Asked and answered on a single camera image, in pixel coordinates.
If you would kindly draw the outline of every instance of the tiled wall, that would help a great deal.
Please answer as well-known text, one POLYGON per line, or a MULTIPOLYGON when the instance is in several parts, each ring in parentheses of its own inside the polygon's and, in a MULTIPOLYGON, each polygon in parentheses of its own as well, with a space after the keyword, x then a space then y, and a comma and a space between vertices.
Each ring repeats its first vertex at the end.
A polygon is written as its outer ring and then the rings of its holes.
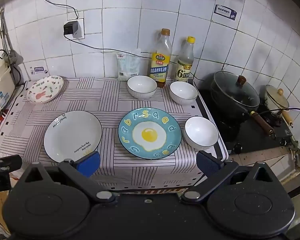
MULTIPOLYGON (((188 35, 196 37, 191 70, 199 87, 212 73, 243 74, 258 92, 283 88, 290 106, 300 107, 300 9, 291 0, 50 0, 67 3, 84 17, 82 43, 98 48, 140 48, 150 56, 161 28, 171 30, 172 60, 188 35), (215 4, 237 12, 235 20, 213 13, 215 4)), ((44 0, 0 0, 24 79, 43 66, 66 77, 117 76, 115 53, 67 41, 63 24, 72 9, 44 0)), ((148 60, 141 61, 146 74, 148 60)), ((171 64, 169 75, 173 75, 171 64)), ((300 140, 300 113, 292 129, 300 140)))

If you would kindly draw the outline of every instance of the electrical outlet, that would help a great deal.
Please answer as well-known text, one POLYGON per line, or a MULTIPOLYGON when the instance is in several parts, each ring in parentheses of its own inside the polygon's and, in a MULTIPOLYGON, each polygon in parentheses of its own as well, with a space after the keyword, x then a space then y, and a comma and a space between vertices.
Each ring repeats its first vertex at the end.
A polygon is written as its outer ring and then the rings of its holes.
POLYGON ((71 40, 84 39, 84 20, 83 20, 83 18, 68 20, 65 22, 65 24, 68 22, 72 22, 72 21, 78 21, 78 30, 74 34, 66 35, 66 37, 71 40))

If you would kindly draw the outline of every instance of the yellow label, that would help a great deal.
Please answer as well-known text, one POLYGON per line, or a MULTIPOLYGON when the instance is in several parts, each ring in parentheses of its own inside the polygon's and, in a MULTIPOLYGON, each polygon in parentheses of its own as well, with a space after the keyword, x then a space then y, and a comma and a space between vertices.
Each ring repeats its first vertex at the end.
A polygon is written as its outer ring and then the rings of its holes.
POLYGON ((153 53, 151 58, 150 77, 158 82, 165 82, 168 72, 170 56, 153 53))
POLYGON ((180 61, 178 61, 175 80, 187 82, 191 67, 192 64, 183 64, 180 61))

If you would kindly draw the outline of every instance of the black plug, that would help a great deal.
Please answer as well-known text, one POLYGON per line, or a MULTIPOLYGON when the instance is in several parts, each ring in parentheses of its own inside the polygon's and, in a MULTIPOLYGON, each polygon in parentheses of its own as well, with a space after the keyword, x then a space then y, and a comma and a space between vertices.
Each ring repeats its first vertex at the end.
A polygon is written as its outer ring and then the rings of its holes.
POLYGON ((75 34, 78 30, 78 21, 67 22, 63 25, 63 35, 75 34))

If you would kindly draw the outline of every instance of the bottle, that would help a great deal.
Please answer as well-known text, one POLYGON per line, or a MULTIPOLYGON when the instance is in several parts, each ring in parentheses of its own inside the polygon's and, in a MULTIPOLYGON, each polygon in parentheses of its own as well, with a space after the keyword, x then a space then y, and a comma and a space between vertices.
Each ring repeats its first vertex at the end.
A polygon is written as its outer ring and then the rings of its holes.
POLYGON ((181 49, 177 62, 177 71, 174 80, 187 82, 190 74, 190 69, 194 61, 193 44, 195 38, 188 36, 188 39, 181 49))
POLYGON ((166 83, 168 66, 172 53, 172 45, 169 41, 170 30, 162 29, 161 37, 156 44, 155 52, 152 53, 150 77, 153 78, 159 88, 166 83))

